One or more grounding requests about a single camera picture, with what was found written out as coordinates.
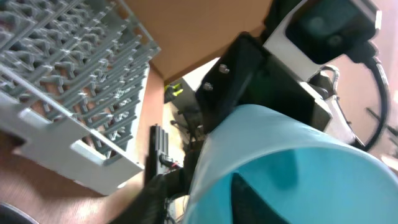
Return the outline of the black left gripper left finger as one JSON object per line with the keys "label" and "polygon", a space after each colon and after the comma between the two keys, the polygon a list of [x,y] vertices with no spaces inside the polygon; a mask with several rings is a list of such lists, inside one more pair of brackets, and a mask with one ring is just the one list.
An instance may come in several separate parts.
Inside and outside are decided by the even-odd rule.
{"label": "black left gripper left finger", "polygon": [[154,177],[110,224],[159,224],[165,219],[164,175]]}

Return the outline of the light blue cup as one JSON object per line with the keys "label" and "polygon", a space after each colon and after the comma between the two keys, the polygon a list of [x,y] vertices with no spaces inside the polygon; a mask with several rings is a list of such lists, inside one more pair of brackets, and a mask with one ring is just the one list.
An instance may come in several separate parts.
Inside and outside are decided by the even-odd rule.
{"label": "light blue cup", "polygon": [[233,223],[235,173],[289,223],[397,222],[388,166],[263,106],[239,106],[208,135],[183,222]]}

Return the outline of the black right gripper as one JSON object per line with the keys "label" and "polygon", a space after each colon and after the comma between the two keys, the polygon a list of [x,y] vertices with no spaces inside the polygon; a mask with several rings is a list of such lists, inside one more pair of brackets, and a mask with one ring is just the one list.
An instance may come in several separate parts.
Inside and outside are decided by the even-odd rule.
{"label": "black right gripper", "polygon": [[206,134],[240,105],[260,105],[319,131],[332,119],[321,95],[248,32],[241,32],[210,68],[195,98]]}

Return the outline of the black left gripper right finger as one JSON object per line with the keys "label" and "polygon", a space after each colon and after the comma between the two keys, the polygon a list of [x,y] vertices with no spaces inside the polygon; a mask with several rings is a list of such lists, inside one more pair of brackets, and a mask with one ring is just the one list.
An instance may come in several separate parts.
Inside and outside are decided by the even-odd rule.
{"label": "black left gripper right finger", "polygon": [[231,180],[231,213],[233,224],[288,224],[260,195],[235,173]]}

